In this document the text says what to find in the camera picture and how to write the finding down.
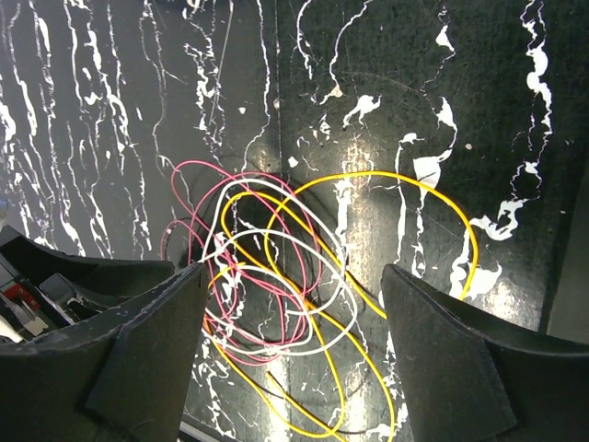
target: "red component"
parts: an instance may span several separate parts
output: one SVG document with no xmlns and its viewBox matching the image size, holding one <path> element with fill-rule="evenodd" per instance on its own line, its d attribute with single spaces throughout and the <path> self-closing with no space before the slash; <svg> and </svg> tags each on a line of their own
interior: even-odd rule
<svg viewBox="0 0 589 442">
<path fill-rule="evenodd" d="M 4 296 L 10 299 L 12 302 L 18 302 L 23 300 L 27 303 L 31 310 L 37 311 L 40 309 L 39 302 L 19 283 L 15 283 L 13 286 L 4 291 Z"/>
</svg>

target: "red wire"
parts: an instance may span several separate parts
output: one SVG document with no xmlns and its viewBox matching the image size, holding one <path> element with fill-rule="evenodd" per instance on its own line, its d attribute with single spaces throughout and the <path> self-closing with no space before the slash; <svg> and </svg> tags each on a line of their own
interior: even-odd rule
<svg viewBox="0 0 589 442">
<path fill-rule="evenodd" d="M 181 168 L 189 165 L 189 164 L 198 164 L 198 165 L 203 165 L 206 167 L 209 167 L 211 169 L 216 170 L 217 172 L 225 175 L 227 178 L 225 178 L 224 180 L 220 181 L 219 183 L 217 183 L 215 186 L 213 186 L 212 189 L 210 189 L 202 198 L 201 200 L 198 202 L 198 204 L 196 205 L 196 207 L 194 208 L 194 210 L 190 209 L 188 207 L 188 205 L 182 200 L 182 198 L 179 195 L 178 189 L 176 188 L 175 185 L 175 177 L 176 174 L 180 171 Z M 256 176 L 262 176 L 264 178 L 270 179 L 270 180 L 275 180 L 278 183 L 280 183 L 280 185 L 287 191 L 290 193 L 290 195 L 295 196 L 293 190 L 288 186 L 288 184 L 279 179 L 278 177 L 274 177 L 273 175 L 267 174 L 267 173 L 263 173 L 263 172 L 243 172 L 243 173 L 239 173 L 239 174 L 235 174 L 232 175 L 224 170 L 222 170 L 221 168 L 218 168 L 216 165 L 208 163 L 206 161 L 201 161 L 201 160 L 189 160 L 189 161 L 184 161 L 182 163 L 180 163 L 179 165 L 177 165 L 174 168 L 174 171 L 172 172 L 172 175 L 170 177 L 170 183 L 172 186 L 172 191 L 174 192 L 176 198 L 178 199 L 178 201 L 180 202 L 180 204 L 187 210 L 188 213 L 191 214 L 191 223 L 187 224 L 186 222 L 184 222 L 183 220 L 180 219 L 176 219 L 173 220 L 172 222 L 170 222 L 165 230 L 164 235 L 162 236 L 162 240 L 161 240 L 161 245 L 160 245 L 160 254 L 162 259 L 166 258 L 166 252 L 165 252 L 165 248 L 166 248 L 166 242 L 167 242 L 167 237 L 169 236 L 169 234 L 171 233 L 170 230 L 172 228 L 175 228 L 178 225 L 184 226 L 188 229 L 189 231 L 189 248 L 188 248 L 188 260 L 189 263 L 191 263 L 190 259 L 191 259 L 191 255 L 192 255 L 192 237 L 196 238 L 196 240 L 199 242 L 199 244 L 201 245 L 201 248 L 204 249 L 204 241 L 202 240 L 202 238 L 196 233 L 196 231 L 194 230 L 193 226 L 196 222 L 198 222 L 202 228 L 204 228 L 204 230 L 206 232 L 210 232 L 210 227 L 198 216 L 198 212 L 202 206 L 202 204 L 204 203 L 204 201 L 206 201 L 206 199 L 212 194 L 214 193 L 219 187 L 225 185 L 226 183 L 228 183 L 231 180 L 238 180 L 242 177 L 246 177 L 248 175 L 256 175 Z M 240 183 L 240 186 L 245 189 L 246 191 L 249 191 L 250 188 L 248 185 L 246 185 L 245 183 Z M 286 223 L 284 222 L 284 220 L 282 219 L 282 217 L 280 215 L 277 214 L 276 210 L 274 209 L 274 207 L 272 207 L 264 198 L 262 198 L 261 196 L 258 196 L 255 192 L 253 193 L 254 196 L 256 196 L 256 198 L 258 200 L 260 200 L 266 207 L 268 207 L 268 209 L 277 216 L 278 221 L 281 223 L 281 225 L 283 226 L 284 230 L 286 231 L 287 234 L 291 234 L 290 230 L 288 229 L 288 226 L 286 225 Z M 319 245 L 318 245 L 318 235 L 315 233 L 315 231 L 313 230 L 313 224 L 311 223 L 311 220 L 308 216 L 307 213 L 304 213 L 305 215 L 305 219 L 307 224 L 310 226 L 311 228 L 311 236 L 313 238 L 314 241 L 314 245 L 317 251 L 319 251 Z M 298 249 L 298 246 L 293 244 L 294 247 L 294 251 L 297 255 L 297 258 L 299 260 L 299 263 L 301 264 L 301 273 L 303 276 L 303 291 L 300 293 L 300 296 L 302 298 L 304 298 L 308 293 L 310 293 L 311 291 L 313 291 L 319 284 L 320 281 L 320 277 L 322 274 L 322 263 L 319 262 L 319 269 L 318 269 L 318 278 L 315 281 L 314 284 L 311 285 L 311 287 L 307 288 L 307 281 L 306 281 L 306 270 L 305 270 L 305 264 L 303 261 L 303 258 L 301 256 L 300 250 Z M 281 301 L 281 297 L 286 297 L 287 299 L 291 300 L 292 302 L 294 302 L 294 304 L 299 308 L 302 309 L 303 307 L 299 305 L 299 303 L 297 302 L 297 299 L 291 294 L 288 293 L 284 290 L 282 290 L 281 288 L 268 283 L 266 281 L 260 280 L 259 278 L 256 278 L 254 276 L 249 275 L 247 272 L 245 272 L 244 270 L 240 269 L 237 266 L 237 262 L 235 260 L 233 260 L 233 257 L 231 256 L 231 254 L 227 251 L 224 250 L 223 253 L 221 254 L 221 257 L 224 258 L 226 260 L 227 265 L 230 267 L 229 268 L 229 272 L 231 273 L 231 277 L 235 280 L 236 278 L 236 273 L 239 273 L 240 275 L 242 275 L 243 277 L 245 277 L 246 279 L 248 279 L 249 281 L 251 281 L 253 284 L 261 287 L 264 290 L 267 290 L 268 292 L 274 294 L 276 296 L 277 299 L 277 303 L 279 306 L 279 310 L 280 310 L 280 320 L 281 320 L 281 340 L 279 342 L 269 342 L 266 341 L 264 339 L 258 339 L 256 337 L 250 336 L 250 335 L 246 335 L 245 331 L 242 331 L 235 323 L 234 321 L 231 319 L 230 315 L 231 313 L 235 310 L 235 308 L 237 307 L 237 303 L 238 303 L 238 295 L 237 295 L 237 285 L 234 285 L 233 287 L 233 298 L 231 301 L 231 306 L 229 308 L 229 310 L 225 310 L 224 308 L 224 301 L 223 299 L 220 297 L 219 295 L 219 291 L 217 289 L 216 284 L 213 284 L 213 289 L 214 289 L 214 297 L 217 300 L 217 304 L 222 312 L 222 317 L 221 319 L 224 320 L 225 322 L 230 322 L 233 325 L 233 330 L 235 330 L 236 332 L 238 332 L 241 336 L 243 336 L 244 338 L 246 338 L 247 340 L 251 341 L 254 344 L 259 344 L 259 345 L 264 345 L 264 346 L 268 346 L 268 347 L 272 347 L 272 346 L 276 346 L 276 345 L 285 345 L 285 344 L 289 344 L 289 343 L 295 343 L 296 341 L 298 341 L 299 339 L 302 338 L 302 336 L 305 334 L 306 331 L 306 321 L 305 318 L 303 316 L 299 316 L 296 326 L 294 328 L 294 332 L 293 332 L 293 336 L 289 339 L 286 338 L 286 324 L 284 323 L 284 311 L 283 311 L 283 303 Z M 207 266 L 209 269 L 209 272 L 211 274 L 211 277 L 214 278 L 214 270 L 213 270 L 213 266 L 209 261 L 207 261 Z M 206 316 L 205 320 L 207 321 L 207 323 L 211 326 L 213 326 L 213 328 L 211 328 L 212 332 L 218 332 L 220 335 L 223 336 L 224 339 L 226 339 L 228 342 L 230 342 L 231 344 L 233 344 L 235 347 L 240 346 L 239 343 L 237 343 L 235 340 L 231 339 L 229 336 L 226 335 L 226 333 L 224 331 L 221 330 L 221 327 L 216 324 L 216 320 L 212 317 L 210 317 L 209 315 Z M 247 357 L 249 359 L 251 359 L 254 362 L 249 362 L 249 361 L 244 361 L 243 359 L 240 359 L 239 357 L 233 355 L 232 353 L 229 353 L 225 350 L 226 354 L 231 357 L 233 360 L 244 364 L 244 365 L 248 365 L 248 366 L 262 366 L 265 364 L 270 363 L 271 361 L 273 361 L 274 359 L 276 359 L 276 357 L 278 357 L 278 355 L 272 356 L 272 357 L 259 357 L 259 356 L 255 356 L 255 355 L 247 355 Z"/>
</svg>

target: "floor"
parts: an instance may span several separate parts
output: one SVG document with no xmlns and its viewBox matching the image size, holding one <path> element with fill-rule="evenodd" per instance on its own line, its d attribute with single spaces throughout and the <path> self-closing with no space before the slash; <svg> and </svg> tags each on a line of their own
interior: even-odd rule
<svg viewBox="0 0 589 442">
<path fill-rule="evenodd" d="M 588 8 L 583 0 L 5 0 L 8 223 L 69 253 L 157 259 L 167 223 L 186 215 L 169 186 L 183 160 L 291 183 L 392 170 L 468 214 L 481 247 L 468 302 L 545 329 L 586 157 Z M 217 180 L 199 167 L 182 174 L 192 200 Z M 465 229 L 445 204 L 379 178 L 333 181 L 312 195 L 374 297 L 387 262 L 452 295 L 462 290 Z M 180 262 L 185 249 L 175 232 L 168 257 Z M 275 314 L 268 298 L 252 305 L 250 315 Z M 396 440 L 411 441 L 387 325 L 367 308 L 357 322 L 395 397 Z M 306 440 L 208 342 L 199 348 L 185 410 L 192 425 L 247 442 Z M 353 347 L 334 353 L 348 396 L 345 437 L 379 440 L 390 428 L 378 384 Z M 336 415 L 323 356 L 283 358 L 270 370 L 318 417 Z M 262 384 L 264 371 L 250 370 Z"/>
</svg>

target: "tangled wires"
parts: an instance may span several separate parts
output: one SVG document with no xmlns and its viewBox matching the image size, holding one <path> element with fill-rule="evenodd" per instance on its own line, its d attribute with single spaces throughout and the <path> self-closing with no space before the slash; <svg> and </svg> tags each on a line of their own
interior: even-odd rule
<svg viewBox="0 0 589 442">
<path fill-rule="evenodd" d="M 175 185 L 177 174 L 182 168 L 188 165 L 211 168 L 224 177 L 201 198 L 194 208 L 189 207 L 184 201 Z M 366 176 L 388 177 L 407 182 L 430 192 L 455 210 L 464 222 L 472 243 L 472 265 L 470 266 L 470 272 L 461 296 L 461 299 L 463 299 L 468 292 L 470 283 L 472 282 L 474 270 L 476 269 L 479 257 L 474 232 L 467 217 L 452 200 L 420 181 L 393 172 L 370 170 L 328 175 L 310 181 L 298 189 L 293 190 L 284 180 L 267 173 L 243 172 L 234 175 L 213 164 L 200 160 L 191 160 L 179 164 L 174 169 L 171 176 L 172 190 L 180 204 L 182 204 L 184 209 L 191 216 L 191 220 L 190 222 L 186 222 L 177 219 L 167 226 L 166 233 L 161 242 L 162 259 L 165 259 L 167 237 L 172 228 L 177 226 L 184 226 L 187 228 L 189 232 L 189 260 L 193 253 L 192 244 L 194 241 L 197 241 L 202 250 L 199 261 L 208 267 L 211 274 L 210 288 L 214 296 L 214 306 L 209 306 L 209 308 L 206 309 L 203 323 L 204 334 L 213 341 L 216 349 L 226 362 L 260 395 L 262 400 L 265 401 L 272 411 L 276 413 L 289 428 L 296 433 L 310 438 L 335 436 L 340 441 L 344 441 L 343 437 L 338 434 L 338 431 L 345 418 L 345 394 L 337 369 L 329 354 L 329 349 L 344 337 L 354 344 L 378 379 L 387 398 L 390 412 L 390 432 L 388 441 L 392 441 L 394 435 L 395 414 L 390 391 L 363 346 L 351 333 L 351 329 L 358 317 L 358 306 L 352 289 L 356 291 L 364 302 L 366 302 L 366 304 L 379 316 L 385 318 L 386 314 L 373 302 L 372 299 L 370 299 L 370 297 L 366 295 L 346 269 L 345 250 L 336 235 L 325 225 L 319 216 L 317 216 L 298 198 L 299 193 L 321 182 Z M 272 191 L 273 194 L 281 195 L 282 200 L 279 200 L 275 196 L 266 192 L 254 191 L 252 189 L 253 185 L 256 185 L 258 188 L 266 188 L 269 191 Z M 234 188 L 240 188 L 242 192 L 229 196 Z M 214 194 L 217 194 L 217 199 L 214 207 L 213 221 L 209 225 L 201 216 L 199 216 L 199 213 L 202 211 L 205 202 Z M 232 231 L 228 227 L 226 221 L 229 211 L 235 212 L 237 210 L 238 200 L 252 197 L 269 211 L 271 214 L 270 221 L 266 227 L 256 227 L 249 223 L 243 223 L 246 225 L 245 230 L 239 232 Z M 293 235 L 291 228 L 289 228 L 289 222 L 287 222 L 287 219 L 285 219 L 282 214 L 287 214 L 289 216 L 288 220 L 291 222 L 295 221 L 296 224 L 307 233 L 308 237 L 312 240 L 312 245 L 307 244 L 302 239 L 296 238 Z M 276 222 L 280 224 L 280 229 L 272 228 Z M 204 232 L 204 234 L 200 236 L 197 229 Z M 252 256 L 252 254 L 239 242 L 242 238 L 251 236 L 254 236 L 255 238 L 257 238 L 257 236 L 263 236 L 263 251 L 266 256 L 266 263 L 263 263 L 256 257 Z M 282 238 L 283 243 L 288 242 L 293 246 L 294 254 L 300 264 L 300 285 L 290 279 L 288 275 L 283 274 L 278 268 L 276 257 L 272 256 L 271 253 L 271 246 L 277 246 L 272 242 L 271 237 Z M 245 257 L 246 261 L 241 261 L 237 258 L 238 252 Z M 307 256 L 311 255 L 318 260 L 318 272 L 315 280 L 310 280 L 309 274 L 307 274 L 304 259 L 306 254 Z M 316 306 L 311 301 L 310 294 L 318 288 L 321 276 L 324 272 L 329 272 L 331 274 L 332 280 L 337 283 L 337 286 L 325 302 L 322 302 L 320 306 Z M 220 281 L 222 281 L 221 290 L 219 289 Z M 252 329 L 247 330 L 245 327 L 237 324 L 236 319 L 240 316 L 240 310 L 243 309 L 243 304 L 247 302 L 247 299 L 242 300 L 240 298 L 238 292 L 239 288 L 242 287 L 246 281 L 249 284 L 259 287 L 261 290 L 268 292 L 276 299 L 276 304 L 279 309 L 279 321 L 281 323 L 279 339 L 267 339 L 262 336 L 261 333 L 256 334 L 251 331 Z M 339 323 L 327 312 L 329 306 L 331 306 L 337 298 L 343 297 L 347 298 L 346 304 L 350 307 L 350 317 L 346 325 Z M 316 315 L 325 319 L 337 328 L 340 333 L 335 338 L 325 342 L 317 322 L 314 319 Z M 291 322 L 290 318 L 296 318 L 294 327 L 289 327 Z M 307 350 L 311 343 L 318 343 L 318 345 Z M 264 366 L 283 355 L 295 357 L 316 355 L 319 353 L 324 353 L 327 358 L 340 396 L 339 420 L 332 427 L 321 422 L 316 416 L 298 404 L 284 390 L 270 372 L 268 372 L 268 377 L 284 398 L 300 413 L 305 415 L 317 426 L 321 427 L 324 430 L 324 433 L 307 432 L 284 419 L 280 413 L 274 409 L 266 394 L 258 384 L 256 384 L 256 382 L 254 382 L 239 366 Z"/>
</svg>

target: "white wire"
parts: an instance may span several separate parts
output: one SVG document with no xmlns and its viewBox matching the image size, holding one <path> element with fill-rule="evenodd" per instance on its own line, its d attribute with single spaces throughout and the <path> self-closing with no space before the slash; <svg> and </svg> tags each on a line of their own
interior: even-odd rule
<svg viewBox="0 0 589 442">
<path fill-rule="evenodd" d="M 271 182 L 267 182 L 264 180 L 257 180 L 255 178 L 244 178 L 244 179 L 240 179 L 240 180 L 231 181 L 228 184 L 226 184 L 226 186 L 221 190 L 221 193 L 219 195 L 219 199 L 217 200 L 217 206 L 215 207 L 215 210 L 214 210 L 214 217 L 213 217 L 213 222 L 211 224 L 211 229 L 209 230 L 209 235 L 207 236 L 206 241 L 204 242 L 204 247 L 202 248 L 201 261 L 203 262 L 204 254 L 208 250 L 209 244 L 211 243 L 211 239 L 214 236 L 214 229 L 216 228 L 216 224 L 219 220 L 220 211 L 221 211 L 221 203 L 224 200 L 225 194 L 228 192 L 228 190 L 231 187 L 236 186 L 238 184 L 249 183 L 249 182 L 260 184 L 260 185 L 269 187 L 271 189 L 274 189 L 278 193 L 289 198 L 290 201 L 292 201 L 293 203 L 297 204 L 303 211 L 305 211 L 311 218 L 313 218 L 315 220 L 315 222 L 317 222 L 319 227 L 321 227 L 323 229 L 323 231 L 325 231 L 328 238 L 331 239 L 331 242 L 336 247 L 338 259 L 341 263 L 341 279 L 340 279 L 340 281 L 343 281 L 343 283 L 345 284 L 345 269 L 346 269 L 346 267 L 345 267 L 345 262 L 346 262 L 345 254 L 343 251 L 343 247 L 341 246 L 338 239 L 335 237 L 335 234 L 333 232 L 331 232 L 331 230 L 329 230 L 329 228 L 325 225 L 325 223 L 323 221 L 321 221 L 321 219 L 317 215 L 315 215 L 315 213 L 311 209 L 309 209 L 305 204 L 303 204 L 296 196 L 293 196 L 288 191 L 284 190 L 283 188 L 281 188 L 279 186 L 276 186 L 275 184 L 272 184 Z M 254 191 L 252 191 L 251 189 L 248 188 L 247 192 L 252 192 L 252 194 L 253 194 Z M 286 235 L 285 238 L 291 239 L 293 237 Z M 341 284 L 338 284 L 335 291 L 333 292 L 333 295 L 329 298 L 329 300 L 326 303 L 324 303 L 319 308 L 314 308 L 312 310 L 309 310 L 308 313 L 310 315 L 315 315 L 315 314 L 319 313 L 320 311 L 323 311 L 326 308 L 328 308 L 335 301 L 335 298 L 337 297 L 337 295 L 339 294 L 339 292 L 341 290 L 342 290 L 342 286 L 341 286 Z M 286 313 L 290 313 L 290 314 L 298 315 L 298 316 L 303 314 L 300 311 L 288 310 L 288 309 L 286 310 Z"/>
<path fill-rule="evenodd" d="M 308 314 L 308 311 L 306 311 L 305 305 L 302 304 L 302 299 L 299 297 L 299 294 L 296 293 L 296 290 L 294 288 L 292 288 L 291 285 L 289 285 L 281 276 L 279 276 L 278 274 L 276 274 L 275 272 L 272 272 L 270 270 L 262 269 L 261 267 L 257 267 L 254 265 L 239 265 L 238 268 L 243 269 L 243 270 L 248 270 L 250 272 L 259 272 L 259 273 L 267 274 L 268 276 L 271 276 L 274 279 L 279 280 L 281 283 L 284 284 L 284 286 L 286 286 L 286 288 L 288 288 L 288 290 L 291 291 L 291 293 L 294 295 L 296 300 L 301 302 L 301 309 L 305 312 L 306 321 L 308 322 L 308 327 L 309 327 L 309 334 L 308 334 L 307 338 L 304 341 L 297 341 L 295 343 L 286 343 L 283 345 L 273 344 L 272 347 L 263 348 L 260 350 L 243 350 L 238 347 L 235 347 L 234 345 L 232 345 L 230 343 L 227 343 L 224 339 L 217 338 L 216 336 L 211 335 L 206 330 L 203 330 L 204 334 L 206 336 L 208 336 L 210 339 L 213 339 L 217 343 L 221 344 L 223 347 L 233 350 L 234 352 L 240 353 L 242 355 L 260 355 L 262 353 L 268 353 L 268 352 L 273 352 L 277 355 L 290 355 L 289 352 L 285 352 L 285 351 L 283 351 L 283 349 L 288 349 L 290 347 L 294 347 L 297 345 L 304 345 L 306 343 L 309 343 L 311 341 L 311 339 L 313 338 L 313 326 L 311 325 L 311 317 Z M 227 323 L 223 320 L 220 320 L 213 313 L 209 313 L 209 315 L 214 320 L 216 320 L 218 323 L 225 325 L 227 327 L 227 329 L 229 329 L 229 330 L 235 330 L 238 333 L 243 334 L 246 337 L 249 337 L 250 339 L 257 339 L 257 340 L 263 341 L 262 338 L 260 338 L 259 336 L 256 336 L 255 334 L 252 334 L 252 333 L 245 331 L 245 330 L 240 330 L 239 327 L 237 327 L 233 323 Z"/>
<path fill-rule="evenodd" d="M 346 333 L 348 333 L 352 327 L 353 324 L 356 322 L 356 319 L 358 318 L 358 305 L 356 304 L 356 299 L 352 293 L 352 290 L 350 289 L 350 287 L 348 287 L 347 283 L 345 282 L 345 277 L 344 275 L 341 275 L 337 272 L 337 270 L 333 267 L 333 265 L 331 265 L 331 263 L 325 258 L 323 257 L 320 253 L 318 253 L 315 249 L 313 249 L 312 247 L 308 246 L 307 244 L 305 244 L 305 242 L 301 241 L 298 238 L 294 238 L 284 232 L 281 232 L 279 230 L 272 230 L 272 229 L 268 229 L 268 228 L 251 228 L 249 230 L 246 231 L 242 231 L 239 232 L 237 234 L 235 234 L 233 237 L 231 237 L 228 241 L 226 241 L 220 248 L 217 248 L 216 251 L 214 251 L 213 253 L 204 256 L 201 259 L 201 262 L 206 262 L 207 260 L 210 260 L 211 258 L 220 255 L 221 253 L 223 253 L 225 251 L 225 249 L 227 247 L 229 247 L 232 243 L 236 242 L 238 239 L 240 239 L 241 237 L 244 237 L 246 235 L 252 235 L 252 234 L 271 234 L 271 235 L 277 235 L 279 237 L 283 237 L 283 238 L 287 238 L 289 240 L 291 240 L 292 242 L 298 244 L 299 246 L 301 246 L 303 249 L 308 250 L 310 253 L 314 254 L 316 256 L 316 258 L 318 258 L 319 260 L 321 260 L 328 269 L 330 269 L 334 275 L 336 275 L 336 277 L 340 280 L 340 285 L 343 285 L 343 289 L 345 292 L 348 293 L 348 295 L 350 296 L 350 300 L 352 302 L 352 319 L 350 321 L 350 323 L 346 326 L 346 328 L 332 341 L 330 341 L 329 343 L 327 343 L 326 345 L 319 347 L 317 349 L 314 350 L 309 350 L 307 352 L 283 352 L 282 350 L 280 350 L 281 348 L 284 348 L 286 346 L 286 348 L 295 346 L 297 343 L 289 343 L 289 344 L 285 344 L 285 345 L 280 345 L 277 347 L 273 347 L 273 350 L 279 349 L 278 351 L 276 351 L 276 354 L 279 355 L 290 355 L 290 356 L 307 356 L 307 355 L 316 355 L 318 353 L 321 353 L 325 350 L 330 349 L 330 347 L 332 345 L 334 345 L 335 343 L 337 343 L 340 339 L 342 339 Z M 305 313 L 310 314 L 311 312 L 309 310 L 305 309 Z M 259 353 L 264 353 L 266 352 L 267 349 L 261 349 L 258 350 L 258 354 Z"/>
</svg>

